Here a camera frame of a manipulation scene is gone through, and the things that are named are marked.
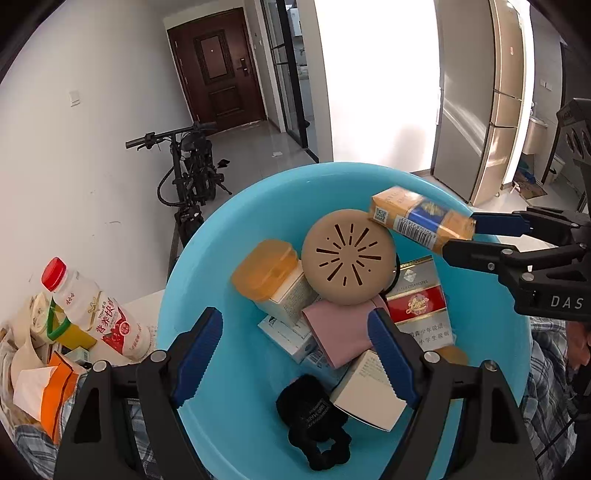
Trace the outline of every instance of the blue plastic basin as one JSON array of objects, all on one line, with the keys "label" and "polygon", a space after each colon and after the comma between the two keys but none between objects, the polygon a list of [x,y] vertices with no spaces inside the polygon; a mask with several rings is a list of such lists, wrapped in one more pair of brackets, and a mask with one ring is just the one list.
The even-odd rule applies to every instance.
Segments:
[{"label": "blue plastic basin", "polygon": [[[300,373],[257,328],[263,312],[229,279],[244,257],[266,238],[290,242],[300,253],[316,220],[338,209],[368,210],[371,196],[393,185],[424,194],[469,215],[469,208],[419,177],[361,163],[324,163],[289,170],[249,187],[226,202],[197,231],[168,282],[158,321],[158,346],[168,348],[207,306],[223,314],[219,347],[195,398],[180,415],[196,451],[219,480],[378,479],[410,418],[385,433],[350,419],[351,460],[313,472],[287,440],[275,400]],[[394,234],[401,261],[430,252]],[[484,237],[496,241],[493,237]],[[519,402],[530,368],[530,327],[513,311],[512,297],[496,276],[449,267],[436,257],[449,298],[457,345],[472,365],[494,359]],[[457,429],[460,402],[452,402],[430,477],[443,476]]]}]

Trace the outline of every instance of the sink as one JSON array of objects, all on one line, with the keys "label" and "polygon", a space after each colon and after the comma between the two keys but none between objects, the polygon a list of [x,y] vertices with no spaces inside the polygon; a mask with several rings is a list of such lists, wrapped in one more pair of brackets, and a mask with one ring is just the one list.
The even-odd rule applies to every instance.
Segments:
[{"label": "sink", "polygon": [[544,146],[547,134],[548,124],[539,118],[531,116],[522,152],[526,155],[539,153]]},{"label": "sink", "polygon": [[541,120],[539,118],[536,118],[536,117],[534,117],[532,115],[530,115],[530,122],[533,122],[533,123],[535,123],[537,125],[541,125],[542,127],[548,128],[548,124],[546,122],[544,122],[543,120]]}]

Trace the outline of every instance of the bicycle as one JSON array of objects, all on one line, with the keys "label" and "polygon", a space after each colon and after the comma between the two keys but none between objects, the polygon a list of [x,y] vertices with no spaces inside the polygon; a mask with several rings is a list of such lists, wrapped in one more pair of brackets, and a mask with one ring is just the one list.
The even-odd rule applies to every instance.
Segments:
[{"label": "bicycle", "polygon": [[[177,207],[174,214],[178,235],[183,247],[189,243],[194,233],[202,226],[203,214],[201,206],[207,201],[216,197],[216,190],[219,186],[229,195],[232,195],[224,185],[225,180],[222,173],[217,173],[218,168],[225,168],[230,163],[226,159],[218,162],[217,167],[213,165],[212,143],[206,136],[206,131],[216,130],[215,122],[200,124],[194,122],[192,126],[180,128],[170,132],[156,135],[154,132],[145,134],[142,138],[136,138],[125,143],[125,148],[138,147],[152,149],[164,141],[170,142],[170,154],[173,156],[173,166],[164,176],[158,185],[158,200],[169,207]],[[174,172],[173,185],[176,186],[178,202],[169,202],[162,197],[160,192],[164,182]]]}]

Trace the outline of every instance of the white box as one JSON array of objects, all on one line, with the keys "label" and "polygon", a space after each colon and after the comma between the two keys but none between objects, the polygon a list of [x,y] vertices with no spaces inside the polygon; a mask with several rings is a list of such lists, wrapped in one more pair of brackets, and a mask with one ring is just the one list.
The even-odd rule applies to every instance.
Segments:
[{"label": "white box", "polygon": [[317,346],[310,325],[303,316],[295,325],[286,325],[269,315],[259,323],[259,328],[298,364]]},{"label": "white box", "polygon": [[354,361],[330,401],[353,418],[386,432],[394,428],[406,407],[406,402],[394,393],[378,354],[372,350]]},{"label": "white box", "polygon": [[89,363],[88,362],[88,358],[89,358],[88,350],[85,350],[81,346],[78,348],[75,348],[71,352],[67,353],[66,358],[69,360],[72,360],[75,364],[78,364],[81,367],[83,367],[84,364]]},{"label": "white box", "polygon": [[328,391],[333,390],[339,384],[349,368],[349,364],[337,369],[332,368],[326,355],[319,347],[304,358],[301,366],[306,373],[314,375],[320,380],[322,386]]},{"label": "white box", "polygon": [[269,300],[256,302],[267,315],[271,315],[287,325],[295,325],[301,317],[302,309],[314,303],[318,294],[310,287],[304,276],[301,260],[287,276]]}]

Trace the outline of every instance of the door handle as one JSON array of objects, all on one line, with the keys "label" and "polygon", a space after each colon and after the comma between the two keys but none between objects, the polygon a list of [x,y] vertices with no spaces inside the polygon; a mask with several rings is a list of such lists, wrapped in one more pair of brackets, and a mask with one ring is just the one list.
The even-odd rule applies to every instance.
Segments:
[{"label": "door handle", "polygon": [[240,66],[237,70],[242,70],[244,72],[244,76],[248,77],[248,66],[246,66],[246,59],[240,59]]}]

